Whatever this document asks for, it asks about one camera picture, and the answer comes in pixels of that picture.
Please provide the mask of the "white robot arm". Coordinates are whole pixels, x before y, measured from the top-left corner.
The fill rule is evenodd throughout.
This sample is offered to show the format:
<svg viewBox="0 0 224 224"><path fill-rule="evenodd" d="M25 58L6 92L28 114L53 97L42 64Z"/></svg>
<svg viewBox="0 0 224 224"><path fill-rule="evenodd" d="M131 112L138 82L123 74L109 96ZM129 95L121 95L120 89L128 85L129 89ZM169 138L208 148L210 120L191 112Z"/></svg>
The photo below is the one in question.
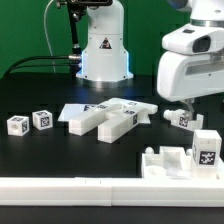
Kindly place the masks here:
<svg viewBox="0 0 224 224"><path fill-rule="evenodd" d="M190 22L165 35L165 53L158 65L157 92L170 101L224 92L224 0L167 0L179 11L190 11ZM104 8L90 13L89 41L82 53L80 76L96 84L111 82L112 70L122 73L127 56L121 51L119 26Z"/></svg>

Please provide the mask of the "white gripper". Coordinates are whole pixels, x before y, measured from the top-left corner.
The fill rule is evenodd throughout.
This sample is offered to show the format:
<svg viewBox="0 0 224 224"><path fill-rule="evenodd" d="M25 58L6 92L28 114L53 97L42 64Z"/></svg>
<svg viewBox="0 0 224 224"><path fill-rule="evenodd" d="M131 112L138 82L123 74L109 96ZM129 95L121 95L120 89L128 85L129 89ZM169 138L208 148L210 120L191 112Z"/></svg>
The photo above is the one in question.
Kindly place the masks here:
<svg viewBox="0 0 224 224"><path fill-rule="evenodd" d="M164 53L158 67L157 92L171 102L184 100L189 119L195 120L194 98L224 92L224 58Z"/></svg>

